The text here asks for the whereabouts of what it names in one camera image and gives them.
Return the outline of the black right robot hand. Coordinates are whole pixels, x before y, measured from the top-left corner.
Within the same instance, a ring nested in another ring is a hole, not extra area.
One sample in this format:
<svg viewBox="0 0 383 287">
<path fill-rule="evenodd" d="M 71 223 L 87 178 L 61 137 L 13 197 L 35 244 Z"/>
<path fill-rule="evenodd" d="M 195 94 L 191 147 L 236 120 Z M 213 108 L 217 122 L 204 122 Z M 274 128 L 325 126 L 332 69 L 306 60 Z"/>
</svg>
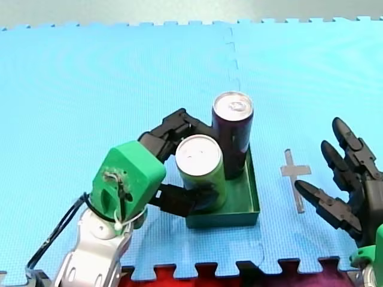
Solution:
<svg viewBox="0 0 383 287">
<path fill-rule="evenodd" d="M 333 172 L 334 183 L 348 193 L 348 200 L 331 197 L 307 181 L 295 180 L 294 186 L 322 219 L 346 231 L 359 248 L 374 245 L 382 224 L 382 172 L 367 143 L 346 122 L 336 117 L 332 129 L 344 154 L 326 140 L 321 143 L 321 152 Z"/>
</svg>

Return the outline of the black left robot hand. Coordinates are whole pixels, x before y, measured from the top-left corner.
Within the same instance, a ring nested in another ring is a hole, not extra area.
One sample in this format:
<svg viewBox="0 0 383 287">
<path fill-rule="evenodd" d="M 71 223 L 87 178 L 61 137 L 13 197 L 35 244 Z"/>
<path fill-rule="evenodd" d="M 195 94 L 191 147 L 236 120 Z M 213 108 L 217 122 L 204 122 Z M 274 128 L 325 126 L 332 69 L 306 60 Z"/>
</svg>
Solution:
<svg viewBox="0 0 383 287">
<path fill-rule="evenodd" d="M 156 158 L 164 163 L 170 155 L 174 155 L 181 140 L 192 135 L 206 135 L 217 140 L 217 133 L 211 126 L 189 115 L 184 108 L 171 113 L 162 120 L 155 129 L 144 132 L 138 141 Z M 218 199 L 218 192 L 213 184 L 203 183 L 199 187 L 187 190 L 172 184 L 160 184 L 160 196 L 152 196 L 149 204 L 157 206 L 161 211 L 183 218 L 192 212 L 201 210 Z"/>
</svg>

